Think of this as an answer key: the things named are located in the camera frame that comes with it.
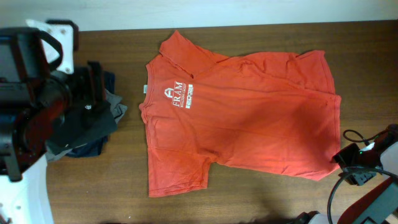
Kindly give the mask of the orange t-shirt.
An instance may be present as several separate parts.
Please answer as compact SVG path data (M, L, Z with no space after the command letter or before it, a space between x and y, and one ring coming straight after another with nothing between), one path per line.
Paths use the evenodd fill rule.
M150 197L207 188L214 163L310 180L336 170L341 97L324 51L228 57L175 32L146 69Z

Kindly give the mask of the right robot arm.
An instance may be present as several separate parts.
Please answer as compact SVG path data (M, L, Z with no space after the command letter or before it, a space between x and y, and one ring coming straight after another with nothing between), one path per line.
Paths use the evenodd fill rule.
M370 138L347 129L343 137L350 144L333 156L341 173L328 197L326 213L303 212L290 224L378 224L389 223L390 216L397 218L397 125L390 124ZM381 178L380 183L363 193L342 214L332 214L332 205L342 183L361 187L377 176Z

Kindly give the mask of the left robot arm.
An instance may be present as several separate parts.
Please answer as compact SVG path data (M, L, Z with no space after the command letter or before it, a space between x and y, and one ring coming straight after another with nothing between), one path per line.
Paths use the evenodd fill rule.
M74 146L115 129L97 62L75 67L78 28L1 29L1 222L52 223L46 143Z

